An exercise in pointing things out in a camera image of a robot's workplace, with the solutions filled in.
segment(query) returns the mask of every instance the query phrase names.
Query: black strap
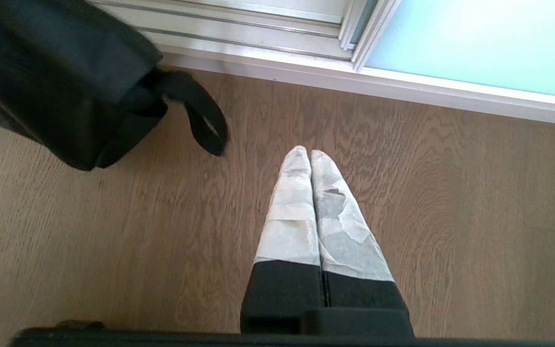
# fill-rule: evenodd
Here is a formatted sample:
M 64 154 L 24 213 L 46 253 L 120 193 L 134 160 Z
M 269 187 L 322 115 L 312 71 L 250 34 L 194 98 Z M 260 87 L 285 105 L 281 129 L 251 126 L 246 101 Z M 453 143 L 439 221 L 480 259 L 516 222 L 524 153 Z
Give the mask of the black strap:
M 185 106 L 196 142 L 214 156 L 223 154 L 228 142 L 228 125 L 222 110 L 189 73 L 160 72 L 153 90 Z

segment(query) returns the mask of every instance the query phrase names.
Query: frosted glass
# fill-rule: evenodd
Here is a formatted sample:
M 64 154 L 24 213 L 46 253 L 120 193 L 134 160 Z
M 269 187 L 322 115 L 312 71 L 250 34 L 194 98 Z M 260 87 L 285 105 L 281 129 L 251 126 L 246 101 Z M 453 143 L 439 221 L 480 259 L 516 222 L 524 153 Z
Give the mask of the frosted glass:
M 555 95 L 555 1 L 403 0 L 366 66 Z

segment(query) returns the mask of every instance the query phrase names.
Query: wood grain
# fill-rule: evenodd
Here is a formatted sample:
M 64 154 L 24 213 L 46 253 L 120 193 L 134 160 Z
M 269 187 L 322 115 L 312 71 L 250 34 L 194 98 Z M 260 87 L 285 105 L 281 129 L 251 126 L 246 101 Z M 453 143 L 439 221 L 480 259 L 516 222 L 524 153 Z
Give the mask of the wood grain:
M 555 340 L 555 125 L 208 72 L 223 158 L 181 106 L 78 172 L 0 129 L 0 346 L 65 319 L 237 332 L 280 162 L 341 168 L 418 336 Z

